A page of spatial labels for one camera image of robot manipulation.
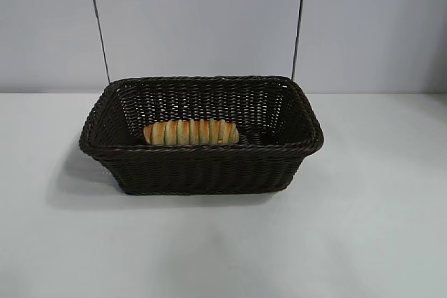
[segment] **bread roll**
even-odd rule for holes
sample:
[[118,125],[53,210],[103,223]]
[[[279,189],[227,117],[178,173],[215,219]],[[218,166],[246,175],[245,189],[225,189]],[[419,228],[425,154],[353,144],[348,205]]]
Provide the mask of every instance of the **bread roll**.
[[146,142],[153,145],[175,146],[191,144],[232,144],[239,142],[234,123],[225,120],[170,120],[143,128]]

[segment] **rectangular basket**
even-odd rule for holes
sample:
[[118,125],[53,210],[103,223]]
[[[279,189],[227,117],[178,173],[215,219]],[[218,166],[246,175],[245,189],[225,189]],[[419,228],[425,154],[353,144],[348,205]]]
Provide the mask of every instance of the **rectangular basket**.
[[[235,122],[238,144],[150,146],[143,127],[170,119]],[[323,133],[286,77],[148,77],[109,84],[80,148],[132,195],[269,193],[292,181]]]

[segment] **white wall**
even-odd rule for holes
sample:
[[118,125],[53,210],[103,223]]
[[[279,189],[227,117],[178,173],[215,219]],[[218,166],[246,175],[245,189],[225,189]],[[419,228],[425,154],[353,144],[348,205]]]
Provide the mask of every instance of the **white wall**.
[[113,80],[290,75],[299,0],[97,0]]
[[447,0],[305,0],[308,92],[447,91]]
[[91,0],[0,0],[0,92],[101,89]]

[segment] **basket rim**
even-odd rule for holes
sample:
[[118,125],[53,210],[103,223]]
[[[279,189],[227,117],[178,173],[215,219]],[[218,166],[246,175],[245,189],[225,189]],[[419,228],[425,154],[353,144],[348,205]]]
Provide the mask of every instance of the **basket rim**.
[[[105,112],[103,106],[105,105],[108,95],[116,91],[123,84],[144,84],[153,81],[178,81],[178,80],[191,80],[191,81],[270,81],[278,82],[280,84],[286,84],[291,89],[296,91],[299,99],[305,107],[307,117],[309,117],[313,126],[313,136],[309,139],[300,142],[289,142],[286,144],[196,144],[196,145],[148,145],[148,144],[134,144],[134,145],[97,145],[91,143],[89,140],[89,134],[92,128],[96,126],[96,119],[98,115]],[[288,77],[283,76],[214,76],[214,77],[187,77],[187,76],[175,76],[175,77],[135,77],[124,78],[111,82],[101,94],[93,108],[91,109],[79,139],[80,149],[94,158],[101,156],[110,157],[111,153],[115,154],[115,158],[120,156],[126,156],[128,158],[129,153],[132,154],[169,154],[169,153],[215,153],[215,154],[229,154],[231,153],[264,153],[269,155],[290,153],[299,156],[308,156],[318,151],[324,142],[323,131],[321,130],[320,123],[316,119],[314,111],[307,100],[304,92],[298,86],[297,83],[292,81]]]

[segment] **white table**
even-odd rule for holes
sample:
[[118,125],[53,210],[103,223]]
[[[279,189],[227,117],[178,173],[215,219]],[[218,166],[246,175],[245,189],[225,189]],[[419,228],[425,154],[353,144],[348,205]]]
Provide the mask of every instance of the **white table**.
[[447,96],[309,95],[286,191],[189,198],[78,151],[97,97],[0,95],[0,297],[447,297]]

